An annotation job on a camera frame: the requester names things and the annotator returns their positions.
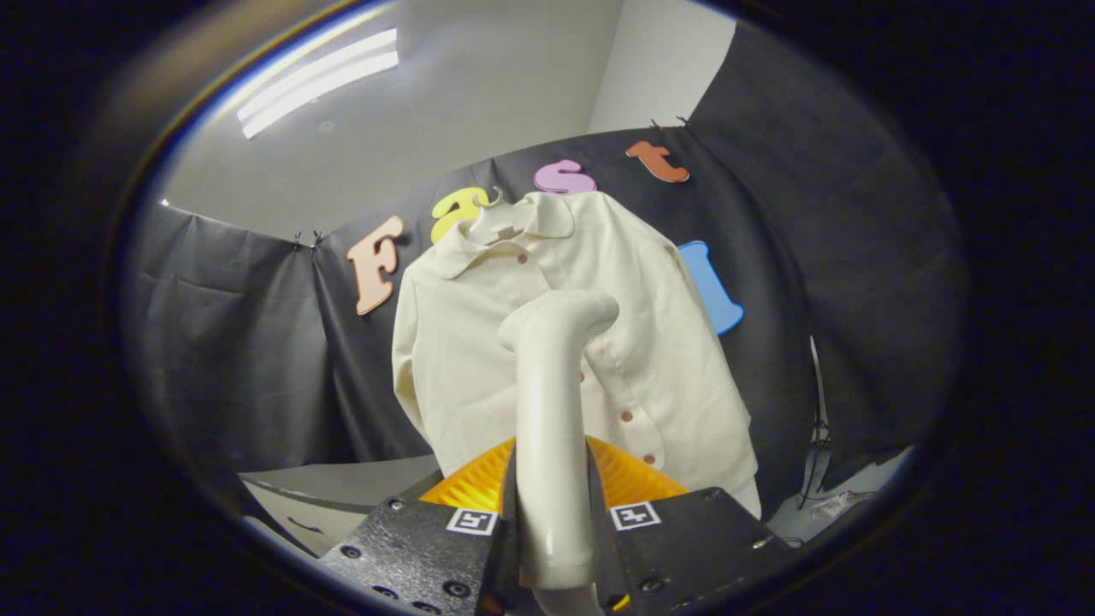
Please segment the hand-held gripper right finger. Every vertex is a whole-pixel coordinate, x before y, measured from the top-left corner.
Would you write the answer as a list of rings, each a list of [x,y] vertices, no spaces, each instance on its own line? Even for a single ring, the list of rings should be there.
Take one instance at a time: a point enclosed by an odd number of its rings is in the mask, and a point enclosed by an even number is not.
[[[595,591],[607,615],[701,615],[779,576],[796,550],[721,488],[689,491],[588,437]]]

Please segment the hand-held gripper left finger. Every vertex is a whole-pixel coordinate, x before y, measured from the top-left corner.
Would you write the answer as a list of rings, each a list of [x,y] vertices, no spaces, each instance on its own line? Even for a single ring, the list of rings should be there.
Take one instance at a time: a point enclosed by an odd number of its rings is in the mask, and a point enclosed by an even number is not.
[[[399,495],[320,563],[366,593],[434,615],[506,615],[520,600],[515,440],[417,498]]]

